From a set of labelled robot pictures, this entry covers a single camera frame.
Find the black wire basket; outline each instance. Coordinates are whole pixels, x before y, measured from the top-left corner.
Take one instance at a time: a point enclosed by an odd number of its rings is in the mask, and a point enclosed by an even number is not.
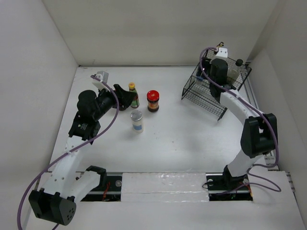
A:
[[[208,50],[203,58],[209,58],[212,59],[214,57],[214,51]],[[238,68],[236,66],[236,61],[227,58],[228,68]],[[201,106],[202,108],[205,108],[206,110],[210,111],[214,115],[217,115],[220,120],[227,108],[225,106],[222,106],[220,103],[218,103],[210,94],[209,89],[209,82],[208,80],[205,80],[203,78],[200,78],[198,75],[199,71],[199,63],[196,66],[195,70],[193,71],[192,75],[190,76],[189,80],[187,81],[186,85],[184,86],[182,90],[181,99],[187,98],[190,101],[194,102],[195,104]],[[241,87],[243,86],[245,80],[249,76],[251,72],[251,68],[242,65],[240,67],[240,76],[237,78],[236,81],[232,82],[232,85],[239,91]]]

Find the jar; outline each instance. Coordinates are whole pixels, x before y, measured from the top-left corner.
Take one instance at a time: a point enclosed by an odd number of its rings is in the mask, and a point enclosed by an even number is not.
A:
[[[243,65],[243,60],[242,59],[238,59],[236,61],[235,67],[233,67],[232,69],[228,70],[227,77],[228,77],[228,82],[230,84],[234,84],[235,81],[240,76],[240,69],[241,69],[242,65]]]
[[[140,110],[133,110],[131,113],[132,127],[133,130],[137,133],[141,133],[144,131],[143,125],[143,115]]]
[[[159,98],[160,95],[156,90],[150,90],[147,93],[147,101],[148,101],[148,110],[152,113],[155,113],[159,109]]]

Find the black bracket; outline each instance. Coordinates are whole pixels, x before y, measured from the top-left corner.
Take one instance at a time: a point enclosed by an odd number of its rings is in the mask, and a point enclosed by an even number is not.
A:
[[[88,122],[88,120],[81,118],[79,112],[77,112],[71,129],[68,132],[69,137],[78,136],[82,137],[82,140],[90,140],[93,137],[96,137],[98,131],[100,129],[100,124],[98,121],[96,122]]]
[[[64,199],[60,193],[54,195],[44,193],[44,190],[33,190],[29,202],[35,216],[61,225],[68,225],[76,211],[74,197]]]
[[[122,173],[110,173],[106,176],[106,183],[104,186],[97,186],[82,199],[82,201],[120,201],[122,186]]]
[[[113,86],[114,86],[114,89],[115,89],[115,94],[118,98],[119,110],[124,111],[131,105],[131,103],[132,103],[134,97],[137,95],[137,93],[125,91],[118,84],[114,84]]]
[[[86,169],[87,171],[92,171],[100,175],[100,183],[97,187],[105,187],[106,185],[106,170],[97,166],[90,166]]]
[[[224,168],[223,174],[209,173],[206,175],[206,185],[209,191],[209,201],[234,201],[234,200],[253,200],[249,189],[246,186],[239,188],[231,194],[220,195],[224,191],[233,190],[243,184],[247,175],[232,177],[228,167]]]
[[[278,140],[275,115],[264,114],[264,117],[269,121]],[[254,158],[259,154],[267,154],[275,149],[271,132],[261,117],[250,117],[245,120],[241,148],[250,158]]]

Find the white wall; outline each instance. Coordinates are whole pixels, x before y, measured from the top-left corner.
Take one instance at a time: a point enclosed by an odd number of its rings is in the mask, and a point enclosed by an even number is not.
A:
[[[260,109],[277,116],[280,167],[291,173],[307,225],[307,2],[287,0],[250,76]]]
[[[51,158],[77,63],[41,0],[1,0],[0,29],[0,229],[14,230],[23,191]]]
[[[272,31],[275,27],[276,21],[278,19],[278,16],[280,14],[280,12],[283,9],[284,4],[287,2],[287,0],[278,0],[272,14],[270,15],[266,25],[264,26],[259,38],[257,39],[257,42],[255,44],[255,46],[253,47],[248,60],[253,60],[258,54],[259,52],[265,48],[271,34]]]
[[[279,0],[43,0],[80,65],[195,65],[220,41],[247,59]]]

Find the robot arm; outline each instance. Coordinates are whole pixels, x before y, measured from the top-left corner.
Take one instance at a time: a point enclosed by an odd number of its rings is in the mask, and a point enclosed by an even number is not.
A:
[[[201,60],[203,71],[207,77],[216,84],[210,82],[211,95],[223,106],[228,108],[243,125],[241,137],[241,150],[235,159],[229,163],[223,172],[222,182],[228,190],[238,187],[239,183],[246,178],[248,169],[263,155],[275,149],[275,144],[270,130],[264,120],[257,113],[261,113],[269,121],[277,138],[277,121],[273,114],[264,114],[257,110],[254,111],[244,100],[235,87],[228,81],[227,49],[219,48],[213,59],[204,57]]]
[[[231,90],[238,97],[237,90]],[[241,150],[236,158],[227,165],[232,177],[244,176],[247,170],[262,156],[275,149],[274,142],[267,126],[259,115],[249,107],[242,104],[237,97],[223,92],[221,93],[220,103],[228,108],[244,126],[241,137]],[[265,117],[274,127],[277,135],[277,121],[273,114],[267,114]]]
[[[105,77],[106,73],[100,74],[101,81],[104,80],[103,76]],[[79,94],[78,112],[69,131],[65,152],[97,136],[100,129],[98,120],[112,107],[117,106],[111,92],[101,85],[96,85],[99,88],[98,96],[92,90]],[[127,92],[117,84],[114,88],[120,110],[125,110],[136,93]],[[82,149],[69,152],[58,162],[40,191],[31,192],[29,202],[37,218],[68,225],[75,214],[76,204],[93,188],[106,185],[106,170],[96,166],[90,166],[79,180],[75,179],[75,172],[83,156]]]

